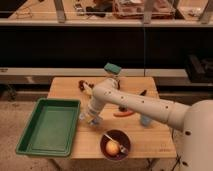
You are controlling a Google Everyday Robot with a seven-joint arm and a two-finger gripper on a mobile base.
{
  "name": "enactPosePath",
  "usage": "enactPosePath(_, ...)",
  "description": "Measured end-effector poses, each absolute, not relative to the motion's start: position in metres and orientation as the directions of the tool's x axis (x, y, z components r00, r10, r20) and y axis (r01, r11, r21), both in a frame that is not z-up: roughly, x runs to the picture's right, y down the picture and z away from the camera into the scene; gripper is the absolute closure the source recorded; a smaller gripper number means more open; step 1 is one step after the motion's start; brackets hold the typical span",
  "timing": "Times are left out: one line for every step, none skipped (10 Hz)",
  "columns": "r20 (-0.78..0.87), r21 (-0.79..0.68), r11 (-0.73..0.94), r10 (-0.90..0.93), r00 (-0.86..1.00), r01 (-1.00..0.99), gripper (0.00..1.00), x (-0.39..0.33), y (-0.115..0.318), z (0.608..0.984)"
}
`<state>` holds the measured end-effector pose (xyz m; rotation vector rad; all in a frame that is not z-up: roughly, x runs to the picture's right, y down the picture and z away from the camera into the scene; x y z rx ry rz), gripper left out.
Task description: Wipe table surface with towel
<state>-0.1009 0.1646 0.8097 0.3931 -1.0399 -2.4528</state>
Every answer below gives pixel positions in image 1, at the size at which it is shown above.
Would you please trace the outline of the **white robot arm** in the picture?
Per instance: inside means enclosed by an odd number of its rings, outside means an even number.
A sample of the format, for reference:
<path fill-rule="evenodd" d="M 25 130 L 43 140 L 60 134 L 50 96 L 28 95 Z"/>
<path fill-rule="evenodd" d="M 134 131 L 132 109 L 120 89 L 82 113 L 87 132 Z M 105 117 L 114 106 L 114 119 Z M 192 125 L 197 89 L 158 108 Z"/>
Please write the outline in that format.
<path fill-rule="evenodd" d="M 98 118 L 109 103 L 166 124 L 183 133 L 180 171 L 213 171 L 213 100 L 202 100 L 189 106 L 126 93 L 117 87 L 117 81 L 113 78 L 95 85 L 86 115 L 92 119 Z"/>

